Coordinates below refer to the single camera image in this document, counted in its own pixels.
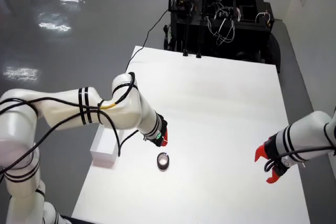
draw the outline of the power cord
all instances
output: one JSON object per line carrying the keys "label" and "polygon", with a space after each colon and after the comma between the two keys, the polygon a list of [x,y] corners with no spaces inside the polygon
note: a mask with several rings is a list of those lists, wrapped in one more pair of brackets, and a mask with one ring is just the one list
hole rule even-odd
{"label": "power cord", "polygon": [[127,71],[127,68],[128,68],[128,66],[129,66],[131,60],[134,58],[134,56],[135,56],[140,50],[142,50],[142,49],[145,47],[146,42],[147,42],[147,39],[148,39],[148,35],[149,35],[149,33],[150,33],[151,30],[153,30],[154,27],[160,22],[160,20],[163,18],[163,16],[166,14],[166,12],[168,12],[168,10],[169,10],[169,9],[167,9],[167,10],[161,15],[161,17],[159,18],[159,20],[158,20],[158,21],[154,24],[154,26],[147,32],[147,37],[146,37],[146,39],[145,39],[145,42],[143,43],[142,48],[140,48],[138,51],[136,51],[135,54],[131,57],[131,59],[128,61],[125,71]]}
{"label": "power cord", "polygon": [[134,136],[139,130],[136,130],[134,132],[132,132],[131,134],[129,134],[120,144],[120,148],[122,147],[122,145],[124,144],[124,142],[126,142],[128,139],[130,139],[132,136]]}

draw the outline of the white table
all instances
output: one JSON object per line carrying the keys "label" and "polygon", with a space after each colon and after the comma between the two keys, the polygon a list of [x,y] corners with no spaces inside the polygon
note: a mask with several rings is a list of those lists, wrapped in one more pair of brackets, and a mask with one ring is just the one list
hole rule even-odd
{"label": "white table", "polygon": [[[309,223],[298,167],[270,185],[266,160],[254,163],[256,148],[288,125],[275,66],[145,48],[128,70],[168,121],[168,145],[157,148],[138,133],[112,168],[92,165],[74,218]],[[156,166],[162,151],[170,156],[165,172]]]}

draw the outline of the white box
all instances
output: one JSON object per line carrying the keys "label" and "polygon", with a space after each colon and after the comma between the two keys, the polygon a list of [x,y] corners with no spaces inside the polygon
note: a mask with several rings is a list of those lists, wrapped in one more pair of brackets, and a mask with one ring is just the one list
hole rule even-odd
{"label": "white box", "polygon": [[[123,138],[124,131],[117,130],[119,139]],[[93,163],[96,166],[111,167],[118,155],[117,139],[113,129],[99,125],[90,149]]]}

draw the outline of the glossy floor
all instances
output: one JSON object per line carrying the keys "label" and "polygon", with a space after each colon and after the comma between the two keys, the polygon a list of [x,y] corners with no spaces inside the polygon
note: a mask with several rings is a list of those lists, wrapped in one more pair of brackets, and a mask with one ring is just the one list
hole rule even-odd
{"label": "glossy floor", "polygon": [[[108,99],[111,81],[124,72],[134,46],[143,43],[166,9],[167,0],[0,0],[0,93],[92,86]],[[163,47],[162,28],[169,20],[166,15],[153,29],[148,47]],[[294,122],[312,108],[286,27],[276,22],[273,32],[282,53],[283,98],[289,122]],[[36,138],[48,129],[40,120]],[[91,164],[96,129],[88,125],[54,132],[40,148],[46,200],[64,215],[71,216]],[[328,159],[315,159],[300,172],[311,223],[331,223],[336,218],[336,182]],[[3,183],[0,202],[6,207],[0,208],[0,223],[5,222],[8,199]]]}

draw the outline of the black metal frame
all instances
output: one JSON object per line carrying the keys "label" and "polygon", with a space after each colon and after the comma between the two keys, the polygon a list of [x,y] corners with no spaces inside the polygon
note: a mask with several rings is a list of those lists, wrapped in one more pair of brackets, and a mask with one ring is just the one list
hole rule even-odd
{"label": "black metal frame", "polygon": [[[270,14],[270,22],[266,23],[263,15],[260,15],[257,22],[247,22],[241,20],[238,22],[237,20],[237,10],[236,4],[238,5],[239,1],[242,0],[232,0],[233,1],[233,12],[234,12],[234,24],[237,31],[237,36],[235,37],[235,41],[230,45],[222,46],[225,49],[225,54],[228,52],[234,53],[232,49],[235,45],[236,47],[241,47],[242,51],[248,51],[248,53],[254,54],[256,52],[266,51],[267,43],[269,39],[269,35],[274,23],[274,18],[272,14],[272,10],[269,3],[265,3],[264,0],[254,0],[256,5],[257,13],[267,12]],[[207,15],[207,0],[198,0],[195,3],[195,6],[198,10],[202,10],[200,13],[194,11],[191,13],[191,9],[189,8],[188,13],[185,17],[181,17],[179,15],[179,10],[172,8],[172,0],[169,0],[169,11],[171,12],[171,32],[172,32],[172,40],[170,43],[171,50],[175,50],[175,45],[177,51],[183,52],[184,56],[187,56],[188,49],[192,52],[196,53],[198,58],[201,58],[201,55],[206,52],[209,56],[214,56],[209,54],[209,38],[212,36],[205,36],[205,33],[209,33],[207,29],[205,29],[205,17]],[[214,27],[218,29],[221,25],[221,20],[214,20]],[[224,24],[222,31],[229,30],[230,24],[229,22]]]}

